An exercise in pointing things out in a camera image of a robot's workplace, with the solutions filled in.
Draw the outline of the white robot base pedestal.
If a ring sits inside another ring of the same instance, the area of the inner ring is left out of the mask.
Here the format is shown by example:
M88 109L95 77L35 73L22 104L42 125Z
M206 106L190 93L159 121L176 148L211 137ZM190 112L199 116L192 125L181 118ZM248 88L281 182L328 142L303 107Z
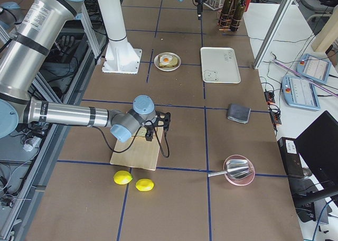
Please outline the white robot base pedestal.
M141 49L128 42L120 0L98 0L104 21L108 46L102 71L106 73L138 73Z

